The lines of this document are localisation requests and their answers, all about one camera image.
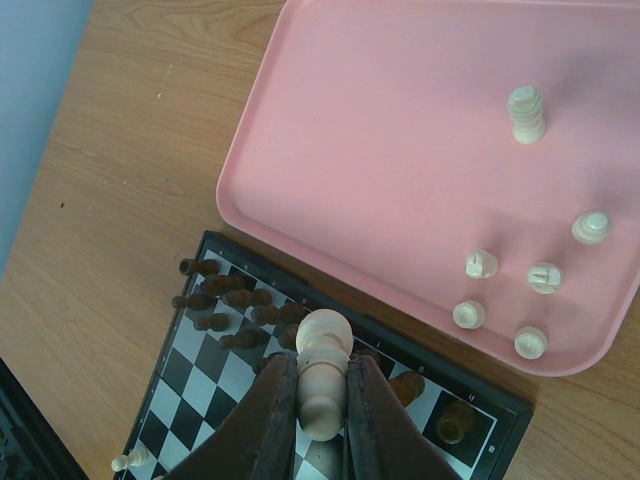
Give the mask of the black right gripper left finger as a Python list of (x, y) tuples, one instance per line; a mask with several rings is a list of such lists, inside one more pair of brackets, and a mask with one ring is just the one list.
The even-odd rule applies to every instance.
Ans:
[(215, 433), (167, 479), (292, 479), (296, 361), (274, 356)]

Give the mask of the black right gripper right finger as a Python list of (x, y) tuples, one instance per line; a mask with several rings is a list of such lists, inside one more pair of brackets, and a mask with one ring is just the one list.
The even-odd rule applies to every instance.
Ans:
[(401, 405), (369, 356), (348, 364), (344, 430), (346, 479), (457, 479)]

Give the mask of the white queen piece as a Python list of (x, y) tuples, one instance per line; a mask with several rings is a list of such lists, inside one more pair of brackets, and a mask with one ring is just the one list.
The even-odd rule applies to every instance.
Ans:
[(353, 342), (348, 320), (335, 310), (315, 310), (299, 324), (296, 415), (302, 431), (313, 441), (329, 441), (343, 427)]

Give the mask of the white pawn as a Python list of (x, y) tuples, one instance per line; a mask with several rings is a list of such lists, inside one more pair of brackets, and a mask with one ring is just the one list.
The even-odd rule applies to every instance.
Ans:
[(134, 447), (128, 454), (122, 454), (115, 457), (111, 462), (111, 469), (113, 472), (120, 472), (130, 467), (139, 467), (144, 465), (148, 458), (148, 449), (140, 445)]

